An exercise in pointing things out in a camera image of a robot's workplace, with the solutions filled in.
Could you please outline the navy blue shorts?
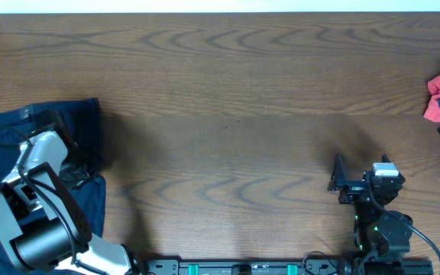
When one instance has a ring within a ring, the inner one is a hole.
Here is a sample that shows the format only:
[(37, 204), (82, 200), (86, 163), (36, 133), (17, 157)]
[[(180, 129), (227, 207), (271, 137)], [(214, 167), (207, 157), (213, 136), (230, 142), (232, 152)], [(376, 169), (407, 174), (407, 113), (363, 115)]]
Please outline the navy blue shorts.
[[(82, 101), (45, 102), (28, 105), (9, 112), (0, 113), (0, 125), (9, 125), (18, 131), (29, 134), (36, 129), (26, 111), (36, 114), (46, 109), (61, 112), (70, 130), (73, 140), (85, 149), (97, 153), (101, 149), (101, 125), (99, 100), (96, 98)], [(0, 182), (11, 171), (19, 157), (18, 143), (21, 137), (13, 132), (0, 129)], [(85, 212), (92, 232), (102, 236), (105, 221), (105, 188), (106, 181), (101, 175), (70, 191)], [(0, 243), (0, 274), (19, 274), (8, 259)]]

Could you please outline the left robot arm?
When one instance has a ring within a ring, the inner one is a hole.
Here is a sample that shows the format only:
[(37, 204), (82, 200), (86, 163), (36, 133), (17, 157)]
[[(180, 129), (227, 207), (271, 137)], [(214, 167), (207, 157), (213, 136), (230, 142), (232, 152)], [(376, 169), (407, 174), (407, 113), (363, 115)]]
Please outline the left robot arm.
[(92, 233), (60, 172), (86, 160), (59, 112), (32, 115), (37, 128), (23, 134), (20, 155), (0, 183), (0, 243), (18, 270), (80, 274), (143, 274), (122, 244)]

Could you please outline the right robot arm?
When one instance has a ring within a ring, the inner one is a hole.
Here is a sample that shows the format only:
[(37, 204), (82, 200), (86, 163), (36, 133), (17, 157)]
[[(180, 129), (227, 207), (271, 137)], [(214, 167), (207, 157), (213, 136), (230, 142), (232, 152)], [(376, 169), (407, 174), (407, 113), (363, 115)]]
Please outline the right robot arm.
[(410, 251), (412, 218), (384, 208), (403, 188), (405, 178), (383, 155), (359, 180), (350, 180), (340, 155), (335, 156), (329, 191), (338, 202), (354, 207), (354, 245), (359, 251), (338, 262), (339, 274), (404, 274), (403, 256)]

